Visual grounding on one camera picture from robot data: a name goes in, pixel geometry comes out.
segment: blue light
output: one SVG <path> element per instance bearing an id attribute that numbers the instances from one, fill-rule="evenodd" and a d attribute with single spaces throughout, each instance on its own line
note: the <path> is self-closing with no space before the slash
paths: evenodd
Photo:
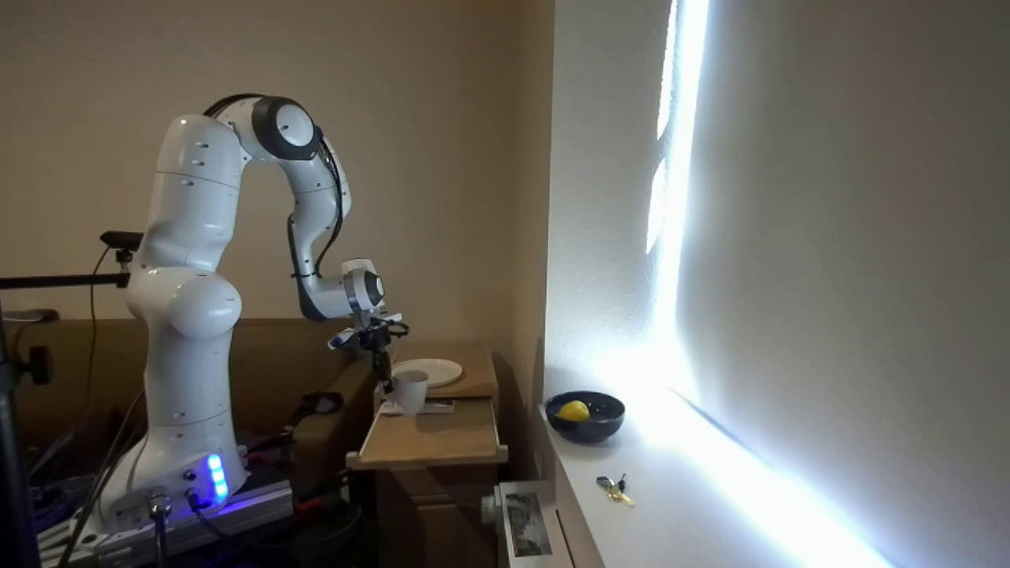
<path id="1" fill-rule="evenodd" d="M 210 482 L 215 482 L 215 502 L 224 502 L 227 498 L 227 481 L 224 481 L 224 464 L 217 454 L 209 454 L 209 474 L 210 474 Z"/>

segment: beige wall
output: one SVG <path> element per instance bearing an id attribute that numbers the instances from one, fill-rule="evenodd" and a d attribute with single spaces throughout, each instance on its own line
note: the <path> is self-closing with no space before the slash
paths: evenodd
<path id="1" fill-rule="evenodd" d="M 517 4 L 20 4 L 0 18 L 0 274 L 88 272 L 142 231 L 163 126 L 221 95 L 303 102 L 346 166 L 353 216 L 325 267 L 370 254 L 415 337 L 515 353 Z M 221 272 L 246 315 L 296 315 L 268 166 L 246 173 Z M 127 315 L 115 290 L 96 315 Z M 85 315 L 85 290 L 0 303 Z"/>
<path id="2" fill-rule="evenodd" d="M 550 95 L 551 95 L 551 0 L 521 0 L 517 23 L 517 217 L 515 217 L 515 376 L 505 383 L 505 432 L 511 436 L 515 475 L 536 475 L 534 451 L 542 395 L 542 278 L 545 278 L 545 189 L 550 189 Z"/>

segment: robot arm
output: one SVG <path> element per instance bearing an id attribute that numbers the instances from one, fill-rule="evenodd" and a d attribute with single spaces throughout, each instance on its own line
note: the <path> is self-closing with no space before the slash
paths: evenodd
<path id="1" fill-rule="evenodd" d="M 255 95 L 224 99 L 209 107 L 209 116 L 229 124 L 255 161 L 278 161 L 289 180 L 287 244 L 303 315 L 314 321 L 363 319 L 380 309 L 380 280 L 373 262 L 344 262 L 334 280 L 317 274 L 351 210 L 351 187 L 336 150 L 312 116 L 289 99 Z"/>
<path id="2" fill-rule="evenodd" d="M 148 328 L 148 432 L 112 467 L 96 502 L 96 533 L 146 527 L 151 496 L 175 512 L 171 520 L 185 508 L 227 512 L 250 475 L 232 437 L 227 378 L 242 303 L 217 262 L 251 161 L 278 163 L 294 191 L 287 241 L 303 315 L 351 315 L 363 334 L 380 319 L 373 262 L 344 262 L 336 278 L 317 274 L 351 210 L 351 189 L 334 147 L 296 102 L 235 95 L 172 121 L 127 286 L 129 309 Z"/>
<path id="3" fill-rule="evenodd" d="M 178 116 L 171 126 L 140 262 L 215 272 L 250 161 L 278 163 L 289 184 L 287 244 L 303 315 L 317 321 L 378 311 L 380 280 L 373 262 L 344 262 L 336 278 L 317 274 L 351 210 L 351 187 L 325 132 L 289 99 L 232 95 L 205 116 Z"/>

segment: white cup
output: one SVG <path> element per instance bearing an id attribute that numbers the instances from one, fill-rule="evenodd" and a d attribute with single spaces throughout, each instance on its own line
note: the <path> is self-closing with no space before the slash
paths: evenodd
<path id="1" fill-rule="evenodd" d="M 430 398 L 430 376 L 420 369 L 404 369 L 390 376 L 390 395 L 388 395 L 399 412 L 420 412 Z"/>

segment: black wire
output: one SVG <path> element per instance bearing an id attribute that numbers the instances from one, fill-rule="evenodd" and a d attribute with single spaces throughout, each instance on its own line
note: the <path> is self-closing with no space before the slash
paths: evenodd
<path id="1" fill-rule="evenodd" d="M 229 533 L 224 533 L 217 524 L 210 524 L 210 520 L 197 512 L 195 496 L 190 498 L 190 512 L 195 515 L 195 520 L 197 520 L 209 533 L 215 533 L 221 544 L 232 546 Z"/>
<path id="2" fill-rule="evenodd" d="M 224 107 L 242 102 L 242 99 L 263 99 L 263 95 L 258 92 L 235 92 L 235 95 L 217 99 L 209 111 L 202 111 L 202 116 L 217 116 Z"/>
<path id="3" fill-rule="evenodd" d="M 163 518 L 154 518 L 154 533 L 156 533 L 156 568 L 168 568 L 168 530 L 163 530 Z"/>
<path id="4" fill-rule="evenodd" d="M 127 412 L 123 412 L 123 420 L 120 420 L 120 425 L 115 425 L 115 436 L 112 436 L 112 443 L 107 446 L 107 451 L 103 451 L 103 459 L 101 459 L 96 482 L 94 482 L 85 508 L 80 512 L 80 524 L 71 527 L 71 533 L 69 533 L 69 540 L 65 540 L 65 549 L 64 549 L 64 556 L 59 556 L 59 568 L 69 563 L 69 556 L 71 556 L 71 549 L 76 549 L 76 540 L 81 535 L 81 530 L 85 530 L 85 524 L 88 524 L 88 518 L 92 518 L 101 493 L 103 493 L 103 482 L 112 475 L 115 447 L 120 447 L 120 443 L 123 443 L 123 436 L 127 436 L 129 416 L 131 416 L 131 410 L 140 407 L 140 398 L 142 398 L 142 395 L 146 395 L 146 387 L 135 387 L 135 395 L 131 395 L 131 402 L 129 402 L 129 407 L 127 407 Z"/>
<path id="5" fill-rule="evenodd" d="M 131 493 L 135 467 L 146 459 L 146 451 L 148 451 L 148 436 L 140 443 L 140 447 L 131 454 L 131 464 L 129 464 L 129 474 L 127 474 L 127 493 Z"/>
<path id="6" fill-rule="evenodd" d="M 6 350 L 6 325 L 4 325 L 4 303 L 0 303 L 0 363 L 14 363 L 20 353 L 14 350 Z"/>
<path id="7" fill-rule="evenodd" d="M 37 328 L 37 325 L 43 325 L 43 321 L 25 321 L 25 325 L 12 328 L 12 334 L 8 334 L 8 358 L 12 358 L 12 360 L 23 360 L 23 334 L 25 334 L 28 328 Z"/>
<path id="8" fill-rule="evenodd" d="M 92 264 L 92 274 L 101 272 L 103 258 L 107 258 L 111 247 L 101 249 L 96 262 Z M 51 443 L 51 447 L 43 451 L 43 460 L 52 460 L 59 451 L 65 451 L 76 436 L 88 425 L 92 412 L 94 412 L 94 360 L 96 360 L 96 301 L 94 301 L 94 283 L 88 283 L 88 363 L 85 363 L 85 407 L 80 412 L 80 420 L 69 425 L 65 436 L 59 436 L 56 443 Z"/>
<path id="9" fill-rule="evenodd" d="M 317 147 L 320 147 L 317 157 L 320 157 L 325 169 L 334 178 L 334 187 L 336 187 L 336 217 L 334 217 L 334 231 L 327 234 L 325 247 L 314 254 L 314 272 L 317 272 L 325 251 L 334 247 L 334 241 L 344 231 L 344 169 L 342 169 L 342 161 L 336 161 L 334 147 L 327 146 L 327 138 L 320 136 L 317 126 L 314 126 L 314 138 L 317 138 Z"/>

